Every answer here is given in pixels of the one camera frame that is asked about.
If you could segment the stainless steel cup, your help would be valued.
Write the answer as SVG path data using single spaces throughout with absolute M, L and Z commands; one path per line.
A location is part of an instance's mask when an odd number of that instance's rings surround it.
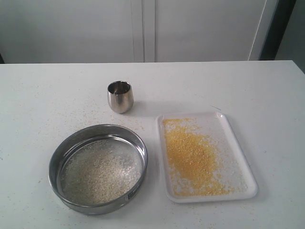
M 134 103 L 132 86 L 126 81 L 115 81 L 108 85 L 108 105 L 118 114 L 131 110 Z

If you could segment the round steel mesh sieve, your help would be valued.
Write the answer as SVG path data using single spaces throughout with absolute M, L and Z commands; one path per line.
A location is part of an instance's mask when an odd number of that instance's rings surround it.
M 84 128 L 67 137 L 49 163 L 49 183 L 70 209 L 85 215 L 118 210 L 138 193 L 148 152 L 132 130 L 113 124 Z

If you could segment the pile of tan grain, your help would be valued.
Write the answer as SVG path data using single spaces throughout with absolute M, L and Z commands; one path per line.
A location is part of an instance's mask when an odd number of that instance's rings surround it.
M 106 203 L 129 191 L 142 173 L 142 157 L 128 143 L 107 139 L 78 149 L 61 176 L 65 197 L 80 205 Z

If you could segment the small yellow sieved grains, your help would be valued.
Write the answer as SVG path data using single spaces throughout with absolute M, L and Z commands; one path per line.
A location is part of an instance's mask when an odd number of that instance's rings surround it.
M 195 119 L 162 122 L 173 193 L 179 197 L 232 194 L 235 188 L 222 182 L 220 150 L 209 135 L 199 132 Z

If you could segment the white square plastic tray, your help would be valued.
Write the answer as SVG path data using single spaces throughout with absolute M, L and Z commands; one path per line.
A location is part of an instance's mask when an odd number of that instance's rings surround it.
M 204 135 L 209 135 L 213 143 L 220 150 L 219 158 L 223 165 L 223 168 L 220 169 L 220 174 L 223 176 L 221 181 L 235 188 L 232 194 L 179 197 L 173 193 L 162 122 L 165 119 L 183 118 L 195 119 L 195 123 L 200 126 L 199 132 Z M 160 144 L 161 171 L 164 177 L 166 194 L 171 201 L 176 203 L 229 201 L 249 199 L 256 195 L 258 190 L 257 182 L 233 129 L 224 114 L 220 112 L 162 114 L 156 119 L 156 127 Z

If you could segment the white cabinet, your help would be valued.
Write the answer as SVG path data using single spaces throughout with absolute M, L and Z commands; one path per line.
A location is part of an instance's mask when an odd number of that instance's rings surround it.
M 258 60 L 275 0 L 3 0 L 6 63 Z

